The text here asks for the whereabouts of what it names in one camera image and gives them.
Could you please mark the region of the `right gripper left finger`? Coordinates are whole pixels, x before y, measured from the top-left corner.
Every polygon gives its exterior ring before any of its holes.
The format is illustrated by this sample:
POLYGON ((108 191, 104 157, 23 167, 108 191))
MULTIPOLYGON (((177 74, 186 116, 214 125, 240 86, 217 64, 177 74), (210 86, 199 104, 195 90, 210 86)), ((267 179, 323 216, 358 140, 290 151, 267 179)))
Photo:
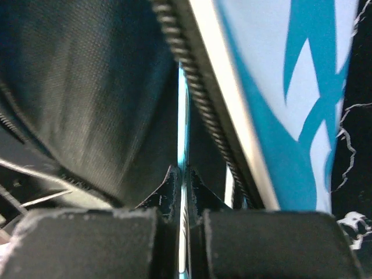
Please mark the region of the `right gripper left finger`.
POLYGON ((177 278, 180 171, 135 209, 36 209, 16 225, 2 278, 177 278))

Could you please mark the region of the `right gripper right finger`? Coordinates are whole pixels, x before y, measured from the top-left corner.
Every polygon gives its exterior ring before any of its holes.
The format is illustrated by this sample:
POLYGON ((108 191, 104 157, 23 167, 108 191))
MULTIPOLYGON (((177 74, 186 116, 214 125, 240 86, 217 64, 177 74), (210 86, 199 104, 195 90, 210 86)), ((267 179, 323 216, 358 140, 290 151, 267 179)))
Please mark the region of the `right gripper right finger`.
POLYGON ((229 208, 188 175, 191 278, 362 278, 337 222, 319 212, 229 208))

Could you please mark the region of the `blue racket bag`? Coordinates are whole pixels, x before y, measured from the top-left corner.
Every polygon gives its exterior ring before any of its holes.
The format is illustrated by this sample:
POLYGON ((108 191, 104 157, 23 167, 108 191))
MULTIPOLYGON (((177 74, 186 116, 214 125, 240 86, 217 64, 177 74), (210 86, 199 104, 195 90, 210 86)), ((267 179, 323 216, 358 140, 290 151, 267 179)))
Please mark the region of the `blue racket bag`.
POLYGON ((139 205, 177 164, 250 208, 329 213, 358 1, 2 1, 1 165, 139 205))

